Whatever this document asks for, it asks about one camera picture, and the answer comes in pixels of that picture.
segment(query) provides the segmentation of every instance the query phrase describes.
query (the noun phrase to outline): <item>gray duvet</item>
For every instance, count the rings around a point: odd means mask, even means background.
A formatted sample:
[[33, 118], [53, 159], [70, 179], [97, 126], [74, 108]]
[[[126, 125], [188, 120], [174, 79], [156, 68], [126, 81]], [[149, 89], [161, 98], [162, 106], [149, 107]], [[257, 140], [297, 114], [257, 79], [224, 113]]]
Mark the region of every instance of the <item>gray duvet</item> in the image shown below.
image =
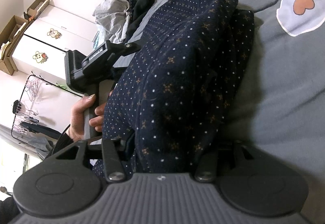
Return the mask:
[[[156, 0], [130, 42], [166, 1]], [[325, 0], [239, 0], [239, 7], [255, 13], [254, 49], [222, 135], [251, 141], [303, 174], [302, 213], [325, 223]]]

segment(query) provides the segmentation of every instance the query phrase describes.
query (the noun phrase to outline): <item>clothing pile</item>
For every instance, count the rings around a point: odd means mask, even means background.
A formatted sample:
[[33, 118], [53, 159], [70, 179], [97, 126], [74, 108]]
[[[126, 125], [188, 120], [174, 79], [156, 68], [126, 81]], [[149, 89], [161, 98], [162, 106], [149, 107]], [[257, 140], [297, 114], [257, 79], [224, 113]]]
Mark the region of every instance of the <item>clothing pile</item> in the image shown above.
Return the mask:
[[41, 133], [57, 140], [61, 136], [61, 133], [39, 124], [39, 120], [35, 116], [30, 116], [38, 115], [38, 112], [28, 110], [27, 115], [24, 111], [26, 111], [26, 106], [24, 106], [24, 104], [22, 104], [19, 100], [16, 100], [12, 107], [12, 113], [16, 114], [16, 123], [13, 125], [14, 131], [12, 133], [15, 134], [16, 132], [20, 132], [20, 140], [27, 143], [29, 146], [34, 147], [38, 157], [41, 160], [44, 160], [53, 149], [54, 143], [45, 136], [34, 136], [34, 134]]
[[99, 4], [93, 12], [99, 29], [94, 50], [106, 40], [126, 43], [153, 4], [154, 0], [105, 0]]
[[[194, 172], [243, 78], [254, 14], [238, 0], [169, 0], [106, 104], [104, 138], [135, 138], [134, 172]], [[103, 175], [102, 160], [93, 167]]]

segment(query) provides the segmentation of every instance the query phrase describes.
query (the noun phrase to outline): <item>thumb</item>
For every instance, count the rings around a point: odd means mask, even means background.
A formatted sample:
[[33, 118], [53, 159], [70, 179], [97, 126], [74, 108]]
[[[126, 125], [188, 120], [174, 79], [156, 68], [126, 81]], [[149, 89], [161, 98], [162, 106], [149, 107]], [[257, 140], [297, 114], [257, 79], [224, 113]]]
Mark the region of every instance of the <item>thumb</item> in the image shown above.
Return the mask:
[[90, 108], [96, 100], [96, 95], [84, 96], [77, 103], [75, 103], [71, 109], [72, 115], [83, 114], [83, 112]]

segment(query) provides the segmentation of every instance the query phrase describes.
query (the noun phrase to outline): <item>black jacket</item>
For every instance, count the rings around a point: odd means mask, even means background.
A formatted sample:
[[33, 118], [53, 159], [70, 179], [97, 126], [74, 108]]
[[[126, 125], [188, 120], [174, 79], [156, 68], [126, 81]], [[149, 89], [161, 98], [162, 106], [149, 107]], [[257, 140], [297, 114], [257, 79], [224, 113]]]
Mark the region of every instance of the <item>black jacket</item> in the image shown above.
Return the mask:
[[[47, 157], [58, 152], [59, 150], [62, 150], [63, 148], [65, 148], [66, 146], [68, 146], [72, 143], [73, 143], [73, 141], [69, 138], [68, 135], [66, 135], [66, 134], [62, 135], [58, 139], [55, 147], [53, 148], [53, 150], [49, 153], [49, 155]], [[20, 213], [20, 211], [19, 211], [13, 197], [9, 197], [4, 201], [0, 201], [0, 224], [9, 223], [16, 216], [18, 216], [19, 213]]]

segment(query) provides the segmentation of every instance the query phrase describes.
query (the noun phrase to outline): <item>screw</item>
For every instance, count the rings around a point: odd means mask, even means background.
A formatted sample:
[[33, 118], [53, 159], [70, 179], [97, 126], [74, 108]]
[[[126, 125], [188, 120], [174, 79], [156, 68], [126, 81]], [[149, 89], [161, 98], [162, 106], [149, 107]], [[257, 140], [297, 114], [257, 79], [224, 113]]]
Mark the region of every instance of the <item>screw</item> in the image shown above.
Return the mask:
[[121, 181], [125, 178], [125, 175], [121, 172], [113, 172], [108, 176], [108, 178], [111, 181]]
[[198, 180], [201, 182], [207, 182], [212, 180], [212, 173], [211, 172], [202, 172], [197, 176]]

